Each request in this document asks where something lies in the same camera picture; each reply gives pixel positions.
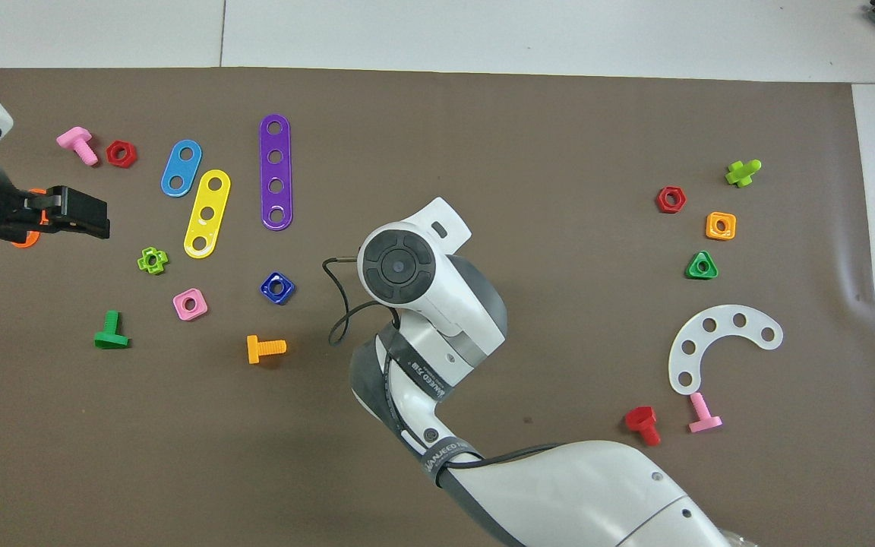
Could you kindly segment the lime cross-head screw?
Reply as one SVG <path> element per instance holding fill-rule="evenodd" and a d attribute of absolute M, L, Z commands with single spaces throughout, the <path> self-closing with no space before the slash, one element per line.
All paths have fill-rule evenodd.
<path fill-rule="evenodd" d="M 736 160 L 736 162 L 730 163 L 730 165 L 727 166 L 725 180 L 729 185 L 744 188 L 753 182 L 751 177 L 758 173 L 758 171 L 761 170 L 761 167 L 763 167 L 763 163 L 758 159 L 749 160 L 749 162 L 746 163 L 742 162 L 742 160 Z"/>

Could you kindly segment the pink square nut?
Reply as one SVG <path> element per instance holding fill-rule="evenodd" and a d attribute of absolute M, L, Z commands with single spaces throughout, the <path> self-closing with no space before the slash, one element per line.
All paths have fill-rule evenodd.
<path fill-rule="evenodd" d="M 182 321 L 200 318 L 208 312 L 204 294 L 197 288 L 191 288 L 174 295 L 172 304 L 178 318 Z"/>

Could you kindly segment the green plastic screw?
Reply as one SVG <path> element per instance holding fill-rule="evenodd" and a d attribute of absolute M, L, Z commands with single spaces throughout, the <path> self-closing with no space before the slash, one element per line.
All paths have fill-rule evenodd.
<path fill-rule="evenodd" d="M 131 339 L 118 332 L 119 311 L 108 309 L 104 316 L 102 330 L 93 337 L 93 345 L 97 349 L 125 349 L 131 345 Z"/>

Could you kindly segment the blue two-hole plate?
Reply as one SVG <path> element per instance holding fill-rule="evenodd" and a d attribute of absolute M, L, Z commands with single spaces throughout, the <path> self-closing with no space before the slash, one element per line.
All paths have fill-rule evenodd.
<path fill-rule="evenodd" d="M 168 155 L 160 180 L 160 189 L 167 197 L 184 197 L 192 188 L 202 159 L 202 149 L 191 139 L 175 143 Z"/>

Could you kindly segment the white curved five-hole plate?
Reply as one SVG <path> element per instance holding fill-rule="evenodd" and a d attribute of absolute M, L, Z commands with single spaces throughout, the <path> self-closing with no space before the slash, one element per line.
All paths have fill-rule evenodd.
<path fill-rule="evenodd" d="M 782 345 L 784 332 L 770 315 L 746 305 L 716 305 L 698 312 L 681 326 L 671 343 L 668 381 L 673 391 L 684 396 L 699 391 L 704 354 L 714 342 L 728 337 L 774 350 Z"/>

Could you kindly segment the red plastic screw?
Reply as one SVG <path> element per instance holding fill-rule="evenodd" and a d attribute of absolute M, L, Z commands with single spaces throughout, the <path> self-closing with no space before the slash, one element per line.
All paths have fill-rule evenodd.
<path fill-rule="evenodd" d="M 657 429 L 659 419 L 652 407 L 640 406 L 630 409 L 624 416 L 623 422 L 629 432 L 638 434 L 646 446 L 655 447 L 661 444 L 661 436 Z"/>

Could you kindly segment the yellow three-hole plate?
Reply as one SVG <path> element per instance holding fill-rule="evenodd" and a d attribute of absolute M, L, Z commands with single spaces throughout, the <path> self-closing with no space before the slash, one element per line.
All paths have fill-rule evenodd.
<path fill-rule="evenodd" d="M 188 257 L 204 259 L 214 252 L 230 190 L 232 180 L 226 171 L 210 169 L 201 176 L 185 228 L 183 249 Z"/>

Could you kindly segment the green triangle nut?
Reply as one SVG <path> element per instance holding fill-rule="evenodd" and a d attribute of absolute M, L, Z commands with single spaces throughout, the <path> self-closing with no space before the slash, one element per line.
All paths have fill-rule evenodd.
<path fill-rule="evenodd" d="M 698 251 L 685 267 L 684 276 L 692 280 L 714 280 L 719 276 L 719 269 L 711 253 Z"/>

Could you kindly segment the purple four-hole plate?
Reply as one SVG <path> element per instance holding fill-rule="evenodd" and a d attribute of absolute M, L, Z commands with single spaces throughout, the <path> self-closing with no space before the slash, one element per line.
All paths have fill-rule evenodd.
<path fill-rule="evenodd" d="M 261 222 L 284 231 L 294 217 L 291 125 L 284 115 L 266 115 L 258 125 L 258 189 Z"/>

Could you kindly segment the orange plastic screw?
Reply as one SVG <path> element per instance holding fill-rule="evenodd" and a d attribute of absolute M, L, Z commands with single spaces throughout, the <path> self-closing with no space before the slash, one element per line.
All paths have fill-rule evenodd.
<path fill-rule="evenodd" d="M 257 365 L 261 358 L 268 356 L 281 356 L 287 353 L 288 346 L 285 340 L 260 340 L 257 335 L 248 335 L 245 339 L 247 360 L 251 365 Z"/>

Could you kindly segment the blue square nut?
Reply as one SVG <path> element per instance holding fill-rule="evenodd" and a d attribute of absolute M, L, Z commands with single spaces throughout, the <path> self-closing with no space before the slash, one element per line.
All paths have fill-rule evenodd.
<path fill-rule="evenodd" d="M 260 292 L 273 304 L 285 305 L 295 294 L 295 284 L 280 271 L 272 271 L 261 284 Z"/>

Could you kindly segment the orange heart three-hole plate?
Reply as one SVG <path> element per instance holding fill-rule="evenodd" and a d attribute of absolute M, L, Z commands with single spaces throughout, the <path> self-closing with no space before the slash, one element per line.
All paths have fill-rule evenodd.
<path fill-rule="evenodd" d="M 34 194 L 45 194 L 46 193 L 45 189 L 38 189 L 38 188 L 31 189 L 30 191 L 31 191 L 31 193 L 34 193 Z M 49 224 L 49 219 L 46 218 L 45 212 L 42 212 L 39 215 L 39 225 L 46 226 L 48 224 Z M 25 240 L 23 242 L 12 242 L 11 246 L 14 246 L 17 248 L 28 248 L 28 247 L 34 246 L 35 243 L 38 242 L 38 240 L 39 240 L 39 231 L 27 231 L 27 237 L 25 238 Z"/>

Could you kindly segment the brown table mat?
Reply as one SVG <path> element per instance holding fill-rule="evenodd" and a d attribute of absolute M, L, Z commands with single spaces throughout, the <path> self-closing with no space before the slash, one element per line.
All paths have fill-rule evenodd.
<path fill-rule="evenodd" d="M 18 187 L 109 204 L 111 236 L 0 242 L 0 547 L 498 547 L 355 401 L 349 360 L 384 309 L 343 313 L 323 259 L 437 196 L 508 311 L 504 345 L 441 405 L 487 456 L 610 439 L 652 406 L 649 456 L 721 527 L 771 547 L 875 547 L 875 293 L 844 84 L 265 69 L 0 70 Z M 261 222 L 258 125 L 291 125 L 294 217 Z M 56 144 L 93 134 L 100 162 Z M 160 180 L 175 143 L 191 190 Z M 138 159 L 112 166 L 131 142 Z M 750 185 L 727 166 L 760 160 Z M 183 249 L 197 185 L 226 171 L 214 252 Z M 659 191 L 683 188 L 681 212 Z M 733 240 L 705 236 L 713 211 Z M 168 254 L 151 276 L 146 247 Z M 692 280 L 698 251 L 719 276 Z M 285 305 L 260 292 L 272 271 Z M 182 321 L 197 288 L 208 312 Z M 716 305 L 774 318 L 778 349 L 714 342 L 691 433 L 669 382 L 681 326 Z M 97 349 L 108 309 L 125 349 Z M 247 360 L 248 335 L 287 353 Z"/>

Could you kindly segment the pink plastic screw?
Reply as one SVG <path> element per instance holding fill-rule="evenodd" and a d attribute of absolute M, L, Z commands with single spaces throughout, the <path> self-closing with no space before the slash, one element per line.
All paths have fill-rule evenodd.
<path fill-rule="evenodd" d="M 709 411 L 707 402 L 701 392 L 691 394 L 690 402 L 696 415 L 696 419 L 688 425 L 691 433 L 707 432 L 707 430 L 723 425 L 722 419 Z"/>
<path fill-rule="evenodd" d="M 84 165 L 96 166 L 100 159 L 91 148 L 90 140 L 93 134 L 83 127 L 72 127 L 63 134 L 56 136 L 55 142 L 63 149 L 73 151 Z"/>

